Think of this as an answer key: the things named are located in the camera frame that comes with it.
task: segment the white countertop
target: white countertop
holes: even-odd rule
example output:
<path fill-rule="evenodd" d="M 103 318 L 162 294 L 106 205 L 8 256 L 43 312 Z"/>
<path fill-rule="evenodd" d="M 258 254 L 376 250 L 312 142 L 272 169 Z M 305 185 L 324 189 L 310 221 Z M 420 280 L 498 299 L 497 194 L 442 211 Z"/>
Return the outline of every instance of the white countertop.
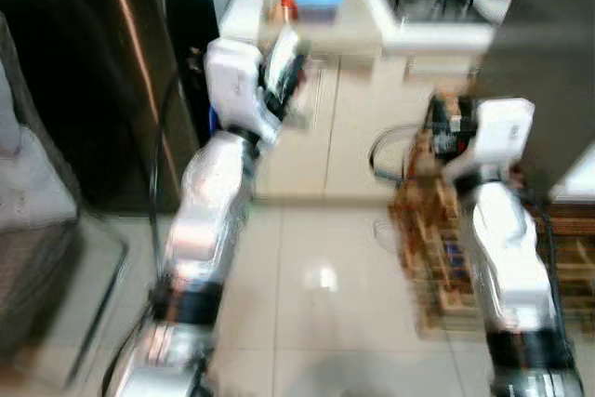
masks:
<path fill-rule="evenodd" d="M 383 50 L 386 53 L 412 50 L 483 53 L 494 37 L 495 28 L 487 24 L 401 24 L 392 15 L 386 0 L 364 1 L 382 34 Z M 263 2 L 264 0 L 231 0 L 219 24 L 220 35 L 256 43 Z"/>

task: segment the white cabinet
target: white cabinet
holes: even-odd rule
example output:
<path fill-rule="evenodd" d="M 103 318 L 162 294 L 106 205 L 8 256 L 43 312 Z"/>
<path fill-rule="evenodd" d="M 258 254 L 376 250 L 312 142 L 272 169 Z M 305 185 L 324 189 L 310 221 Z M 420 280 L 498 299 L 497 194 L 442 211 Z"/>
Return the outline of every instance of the white cabinet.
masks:
<path fill-rule="evenodd" d="M 333 112 L 338 59 L 315 60 L 294 99 L 304 126 L 285 123 L 277 145 L 263 156 L 256 194 L 262 198 L 322 198 Z"/>
<path fill-rule="evenodd" d="M 466 85 L 474 63 L 467 56 L 395 56 L 368 68 L 341 66 L 325 196 L 391 199 L 394 185 L 375 179 L 368 166 L 375 139 L 393 126 L 421 124 L 435 87 Z M 378 155 L 382 166 L 400 171 L 414 135 L 388 145 Z"/>

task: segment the refrigerator door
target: refrigerator door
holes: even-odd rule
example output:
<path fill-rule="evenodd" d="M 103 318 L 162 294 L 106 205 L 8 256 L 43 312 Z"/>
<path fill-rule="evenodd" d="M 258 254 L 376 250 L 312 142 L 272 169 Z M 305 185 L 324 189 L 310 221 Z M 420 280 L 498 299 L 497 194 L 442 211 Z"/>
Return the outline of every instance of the refrigerator door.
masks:
<path fill-rule="evenodd" d="M 479 75 L 478 98 L 535 104 L 522 165 L 544 197 L 595 140 L 595 0 L 512 0 Z"/>
<path fill-rule="evenodd" d="M 158 117 L 178 71 L 162 1 L 0 0 L 35 106 L 100 211 L 147 212 Z M 206 126 L 206 114 L 192 117 L 187 96 L 174 94 L 163 211 L 177 208 L 183 168 L 199 147 L 194 123 Z"/>

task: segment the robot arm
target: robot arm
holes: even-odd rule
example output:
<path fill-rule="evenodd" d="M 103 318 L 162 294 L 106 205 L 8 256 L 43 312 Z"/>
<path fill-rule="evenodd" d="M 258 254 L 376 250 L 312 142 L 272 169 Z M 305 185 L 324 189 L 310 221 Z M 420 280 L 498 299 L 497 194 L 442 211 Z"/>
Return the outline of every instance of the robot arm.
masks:
<path fill-rule="evenodd" d="M 536 226 L 504 183 L 521 158 L 534 106 L 493 99 L 477 109 L 469 147 L 443 168 L 461 203 L 461 242 L 492 357 L 495 397 L 583 395 L 559 325 Z"/>
<path fill-rule="evenodd" d="M 144 324 L 113 369 L 110 397 L 215 395 L 205 378 L 215 323 L 259 155 L 274 144 L 305 52 L 284 29 L 266 67 L 253 46 L 212 42 L 205 59 L 223 130 L 187 166 L 163 271 Z"/>

